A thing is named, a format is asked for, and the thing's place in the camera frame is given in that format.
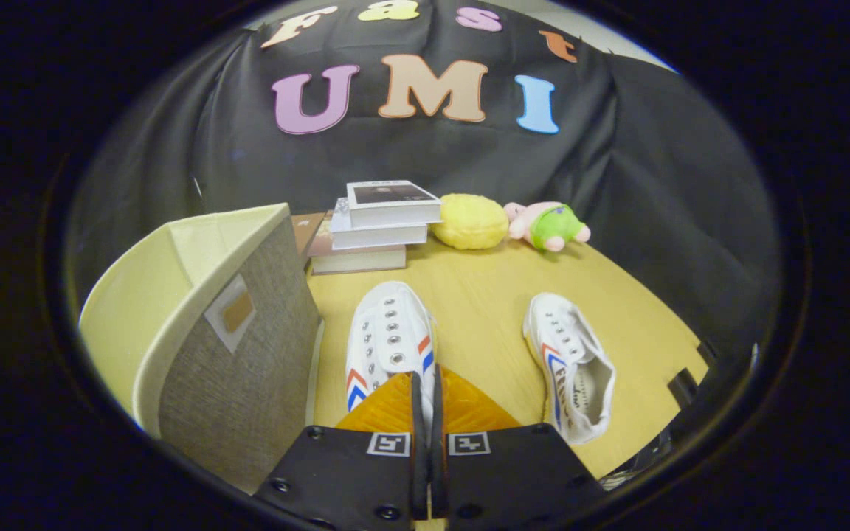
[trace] wooden table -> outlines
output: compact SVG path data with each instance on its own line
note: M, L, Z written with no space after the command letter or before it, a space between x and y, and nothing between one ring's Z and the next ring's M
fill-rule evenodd
M706 365L694 333L654 294L588 245L541 253L505 240L489 251L455 251L429 236L409 246L408 268L313 276L308 285L326 320L314 422L347 414L345 346L353 311L373 286L408 283L435 316L438 363L470 380L524 424L542 420L546 387L522 337L534 295L550 291L579 306L618 371L608 431L573 447L604 476L656 437L678 405L668 382L684 367L699 383Z

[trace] white sneaker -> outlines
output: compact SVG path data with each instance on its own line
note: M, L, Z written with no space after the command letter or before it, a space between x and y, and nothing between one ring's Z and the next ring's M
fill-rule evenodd
M347 345L347 410L352 411L393 374L415 371L422 415L432 430L435 354L432 315L405 282L383 282L356 307Z
M553 293L530 301L523 336L546 377L544 420L569 444L583 444L608 428L615 367L590 323L572 302Z

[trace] stuffed animal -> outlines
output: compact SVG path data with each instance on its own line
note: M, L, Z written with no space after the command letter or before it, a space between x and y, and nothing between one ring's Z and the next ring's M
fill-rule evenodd
M592 235L590 228L564 203L547 201L526 207L507 203L503 211L510 219L510 238L523 238L540 251L563 251L567 241L586 243Z
M432 224L432 232L455 249L491 249L507 235L503 208L481 195L443 195L441 221Z

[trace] yellow letter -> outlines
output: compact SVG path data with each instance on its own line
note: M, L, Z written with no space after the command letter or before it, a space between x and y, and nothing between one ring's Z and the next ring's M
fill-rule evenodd
M316 21L320 20L320 15L328 15L333 13L335 10L336 6L324 7L324 9L321 10L311 11L310 13L297 15L292 19L287 19L283 21L283 23L280 23L280 29L277 30L274 37L271 37L270 41L260 45L260 47L266 48L272 44L283 43L289 39L294 39L294 37L300 35L300 31L297 30L313 26Z
M371 4L368 10L360 13L359 19L370 20L409 20L418 17L418 2L412 0L387 0L387 2L376 2Z
M438 112L441 102L450 94L452 101L445 107L445 117L462 122L481 122L485 118L481 111L481 77L487 73L485 65L456 60L440 78L436 78L418 56L385 56L382 63L389 66L392 74L387 100L379 108L381 117L413 117L415 107L409 103L409 93L412 92L429 117Z

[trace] blue letter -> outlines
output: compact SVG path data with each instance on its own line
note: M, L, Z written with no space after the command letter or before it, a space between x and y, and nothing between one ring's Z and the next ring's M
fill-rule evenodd
M523 87L523 117L517 118L516 123L525 130L558 133L559 125L553 123L553 109L550 107L550 93L556 87L550 81L530 75L517 75L515 80Z

